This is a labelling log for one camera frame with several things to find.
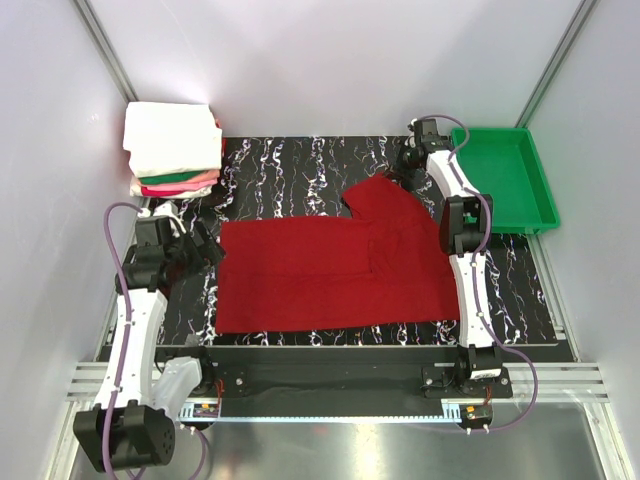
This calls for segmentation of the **red t shirt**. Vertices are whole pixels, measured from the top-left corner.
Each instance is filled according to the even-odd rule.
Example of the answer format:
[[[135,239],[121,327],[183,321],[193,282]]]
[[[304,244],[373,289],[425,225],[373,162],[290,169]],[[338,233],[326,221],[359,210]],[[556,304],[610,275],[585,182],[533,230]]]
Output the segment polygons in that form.
[[[350,217],[227,222],[215,328],[300,332],[457,320],[456,284],[437,223],[376,175],[343,194]]]

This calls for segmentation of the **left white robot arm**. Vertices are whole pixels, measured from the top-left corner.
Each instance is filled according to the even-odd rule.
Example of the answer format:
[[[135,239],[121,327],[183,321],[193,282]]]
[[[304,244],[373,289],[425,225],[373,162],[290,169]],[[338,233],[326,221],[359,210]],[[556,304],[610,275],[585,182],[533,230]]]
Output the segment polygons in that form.
[[[117,261],[118,319],[105,377],[92,407],[73,423],[96,471],[114,478],[171,461],[179,413],[190,395],[214,388],[216,368],[204,347],[184,346],[154,380],[157,337],[174,285],[223,256],[202,223],[187,230],[168,216],[137,220],[135,242]]]

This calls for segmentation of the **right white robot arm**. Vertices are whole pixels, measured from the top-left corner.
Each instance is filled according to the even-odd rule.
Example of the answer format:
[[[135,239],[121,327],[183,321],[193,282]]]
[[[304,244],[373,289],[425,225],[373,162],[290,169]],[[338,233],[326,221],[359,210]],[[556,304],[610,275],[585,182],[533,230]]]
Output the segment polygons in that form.
[[[486,290],[492,199],[468,180],[444,137],[411,134],[403,147],[402,162],[409,168],[423,168],[445,197],[440,247],[454,274],[460,313],[458,358],[451,383],[463,395],[476,396],[502,370]]]

